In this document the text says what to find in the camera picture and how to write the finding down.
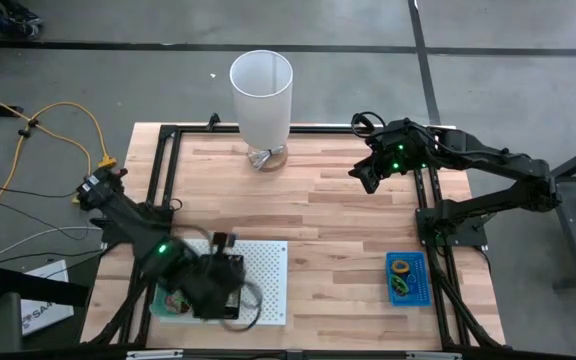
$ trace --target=gray floor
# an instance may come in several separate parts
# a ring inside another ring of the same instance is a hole
[[[46,40],[414,45],[404,0],[25,3],[46,18]],[[429,46],[576,48],[576,0],[418,0],[418,6]],[[109,151],[123,162],[134,122],[206,121],[212,112],[232,120],[227,71],[238,55],[0,50],[0,99],[27,112],[61,100],[84,104],[99,118]],[[285,55],[295,69],[296,122],[347,123],[359,110],[428,122],[416,55]],[[430,70],[443,124],[553,167],[576,153],[576,58],[431,56]],[[100,157],[83,114],[57,109],[43,122],[84,143],[94,160]],[[0,184],[22,125],[0,119]],[[84,173],[76,149],[38,133],[24,148],[12,187],[65,193]],[[474,195],[509,185],[475,171],[468,175]],[[67,199],[6,194],[2,200],[59,226],[79,226],[86,218]],[[0,248],[44,228],[0,208]],[[553,281],[575,272],[555,214],[510,211],[486,230],[508,344],[576,354],[576,291],[551,290]],[[82,242],[46,236],[9,255],[88,250],[97,246],[94,235]],[[44,261],[9,266],[28,269]]]

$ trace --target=yellow extension cord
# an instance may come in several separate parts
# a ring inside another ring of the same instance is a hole
[[[83,111],[84,113],[86,113],[86,115],[88,115],[88,117],[90,117],[90,119],[93,121],[93,123],[95,123],[95,127],[97,128],[97,134],[99,135],[99,142],[101,144],[101,152],[103,154],[103,158],[101,160],[101,162],[98,164],[99,167],[101,166],[106,166],[106,165],[115,165],[117,163],[117,160],[110,157],[110,155],[108,155],[108,152],[106,151],[106,144],[104,141],[104,136],[101,132],[101,127],[99,126],[99,122],[97,121],[97,119],[95,118],[95,116],[88,111],[86,108],[84,108],[83,106],[74,103],[74,102],[67,102],[67,101],[63,101],[63,102],[58,102],[58,103],[54,103],[51,105],[48,105],[46,107],[44,107],[43,109],[39,110],[35,115],[33,115],[31,118],[25,116],[24,114],[15,111],[14,109],[10,108],[9,106],[7,106],[6,104],[4,104],[3,102],[0,101],[0,106],[5,108],[6,110],[12,112],[13,114],[19,116],[20,118],[26,120],[27,122],[30,122],[34,119],[36,119],[37,117],[39,117],[39,115],[45,113],[46,111],[57,107],[57,106],[73,106],[76,107],[78,109],[80,109],[81,111]],[[90,175],[92,173],[92,165],[91,165],[91,160],[90,160],[90,153],[88,152],[88,150],[86,150],[86,148],[81,145],[80,143],[78,143],[75,140],[72,140],[70,138],[67,138],[65,136],[61,136],[58,134],[53,133],[52,131],[46,129],[45,127],[37,124],[36,127],[45,132],[46,134],[52,136],[55,139],[58,140],[62,140],[65,141],[67,143],[70,143],[72,145],[75,145],[76,147],[78,147],[81,151],[83,151],[84,155],[86,155],[86,159],[88,161],[88,175]],[[26,125],[25,130],[28,131],[30,129],[29,125]],[[24,136],[19,136],[19,141],[17,141],[17,148],[15,149],[15,156],[13,158],[13,162],[12,162],[12,167],[10,169],[10,173],[8,174],[8,178],[6,179],[6,182],[4,183],[4,185],[1,187],[2,190],[0,190],[0,197],[1,195],[4,193],[5,189],[8,188],[8,185],[10,184],[10,182],[12,181],[13,176],[15,175],[15,170],[17,170],[17,163],[19,162],[19,156],[21,155],[21,148],[23,146],[23,142],[26,138]]]

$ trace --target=green object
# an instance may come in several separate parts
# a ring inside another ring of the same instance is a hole
[[[390,277],[390,285],[395,288],[395,290],[399,291],[401,294],[408,294],[410,289],[408,289],[408,284],[399,277],[398,275],[392,275]]]

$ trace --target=white pegboard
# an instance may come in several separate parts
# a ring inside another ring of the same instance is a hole
[[[205,239],[185,240],[200,254],[208,253],[208,242]],[[288,290],[288,243],[286,241],[237,240],[235,246],[226,250],[227,253],[244,256],[246,280],[250,280],[261,288],[263,303],[261,316],[257,325],[286,325],[286,298]],[[254,304],[255,298],[244,287],[241,301]],[[237,325],[250,324],[257,313],[256,309],[239,307],[239,319],[231,323]],[[192,313],[159,316],[162,323],[177,324],[219,324],[219,321],[203,321],[193,317]]]

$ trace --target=wooden tabletop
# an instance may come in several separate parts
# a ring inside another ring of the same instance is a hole
[[[135,124],[123,180],[126,194],[137,202],[146,198],[160,125]],[[423,251],[415,230],[418,204],[412,175],[392,176],[375,194],[366,195],[359,180],[347,175],[369,155],[363,141],[352,135],[290,135],[288,161],[272,173],[254,171],[247,148],[238,134],[183,135],[173,197],[184,207],[174,222],[233,231],[241,239],[287,240],[287,324],[234,334],[219,325],[162,324],[153,317],[148,346],[440,349],[434,306],[393,307],[388,301],[385,253]],[[442,170],[439,178],[444,198],[470,197],[465,172]],[[432,195],[427,197],[432,206]],[[474,249],[458,247],[454,253],[465,303],[489,334],[503,342],[486,262]],[[101,260],[82,341],[99,333],[117,310],[131,268],[127,245]],[[445,302],[457,339],[454,311]],[[136,309],[133,329],[141,304]]]

